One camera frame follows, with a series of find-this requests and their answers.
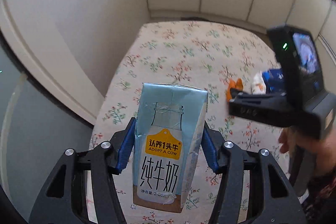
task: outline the bed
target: bed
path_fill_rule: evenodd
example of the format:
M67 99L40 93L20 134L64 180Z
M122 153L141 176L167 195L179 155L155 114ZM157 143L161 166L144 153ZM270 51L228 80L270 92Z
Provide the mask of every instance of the bed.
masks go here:
M179 21L145 24L122 59L98 115L90 148L109 140L137 116L142 83L174 83L206 89L206 122L225 139L242 149L267 148L286 173L288 155L279 153L280 128L231 117L226 106L229 79L241 78L251 92L253 76L277 67L273 51L255 34L228 25ZM249 176L244 176L239 222L246 217ZM210 218L221 175L208 168L202 150L182 213L167 213L133 204L132 155L127 168L114 176L127 223L205 224ZM87 205L90 220L97 222L88 176Z

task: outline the milk carton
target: milk carton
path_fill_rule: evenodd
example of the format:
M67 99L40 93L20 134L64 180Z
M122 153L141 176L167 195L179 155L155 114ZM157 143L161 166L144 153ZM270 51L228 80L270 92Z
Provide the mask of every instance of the milk carton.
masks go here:
M144 84L135 129L133 202L180 213L194 176L208 92Z

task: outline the hand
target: hand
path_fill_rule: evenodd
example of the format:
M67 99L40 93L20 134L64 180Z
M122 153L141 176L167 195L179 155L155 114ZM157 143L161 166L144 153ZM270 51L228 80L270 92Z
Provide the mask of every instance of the hand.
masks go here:
M291 154L295 145L298 145L307 151L316 154L315 176L323 176L336 166L336 129L332 128L330 134L324 140L315 140L302 135L300 132L285 128L279 137L279 143L283 145L280 153L289 151Z

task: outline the blue gripper pad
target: blue gripper pad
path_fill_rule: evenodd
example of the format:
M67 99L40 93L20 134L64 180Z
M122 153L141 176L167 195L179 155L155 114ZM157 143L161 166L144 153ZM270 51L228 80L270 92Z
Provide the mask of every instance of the blue gripper pad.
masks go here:
M225 140L219 131L210 129L207 123L204 124L201 145L207 164L214 173L217 173L219 170L217 153L224 141Z
M134 130L136 121L137 120L134 117L131 118L126 129L116 132L110 141L117 150L117 164L115 165L115 169L119 173L126 168L134 146Z

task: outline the yellow label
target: yellow label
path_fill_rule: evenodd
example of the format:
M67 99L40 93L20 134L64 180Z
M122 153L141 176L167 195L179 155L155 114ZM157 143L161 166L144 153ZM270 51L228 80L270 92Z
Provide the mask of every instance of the yellow label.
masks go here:
M158 134L147 136L145 150L147 154L178 160L181 149L182 143L174 138L167 128Z

